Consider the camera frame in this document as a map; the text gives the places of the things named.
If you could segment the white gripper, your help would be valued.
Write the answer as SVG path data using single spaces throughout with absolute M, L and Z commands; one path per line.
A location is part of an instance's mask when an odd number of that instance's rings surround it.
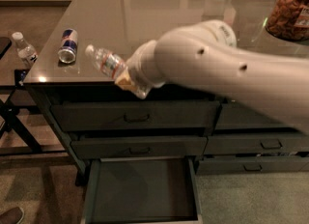
M 165 84 L 166 79 L 155 62 L 155 46 L 156 41 L 149 41 L 137 48 L 126 61 L 128 69 L 115 80 L 118 87 L 124 91 L 135 92 L 137 87 L 134 82 L 148 88 L 160 88 Z

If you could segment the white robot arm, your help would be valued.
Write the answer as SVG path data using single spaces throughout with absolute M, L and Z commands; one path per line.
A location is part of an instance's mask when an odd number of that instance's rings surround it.
M 239 49 L 231 27 L 219 20 L 143 44 L 116 79 L 120 88 L 144 95 L 167 82 L 234 99 L 309 132 L 309 62 Z

